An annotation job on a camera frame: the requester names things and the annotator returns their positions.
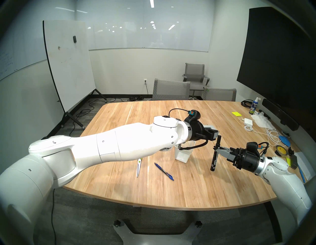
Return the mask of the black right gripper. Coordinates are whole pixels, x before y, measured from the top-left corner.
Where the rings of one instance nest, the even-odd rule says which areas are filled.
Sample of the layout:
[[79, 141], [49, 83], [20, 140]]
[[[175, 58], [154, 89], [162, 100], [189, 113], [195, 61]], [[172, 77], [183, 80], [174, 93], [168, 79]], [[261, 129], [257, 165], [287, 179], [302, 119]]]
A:
[[214, 150], [225, 157], [227, 161], [233, 162], [238, 169], [245, 169], [254, 173], [259, 165], [260, 155], [257, 149], [235, 149], [227, 147], [214, 147]]

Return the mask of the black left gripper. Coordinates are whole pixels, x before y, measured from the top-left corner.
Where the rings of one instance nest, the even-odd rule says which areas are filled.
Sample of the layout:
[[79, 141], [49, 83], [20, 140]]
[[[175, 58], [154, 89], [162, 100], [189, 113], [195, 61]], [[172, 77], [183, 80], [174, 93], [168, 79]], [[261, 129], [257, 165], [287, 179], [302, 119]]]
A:
[[209, 125], [202, 124], [199, 120], [186, 121], [188, 127], [188, 141], [198, 141], [198, 140], [209, 140], [214, 141], [218, 137], [219, 131], [216, 129], [209, 128]]

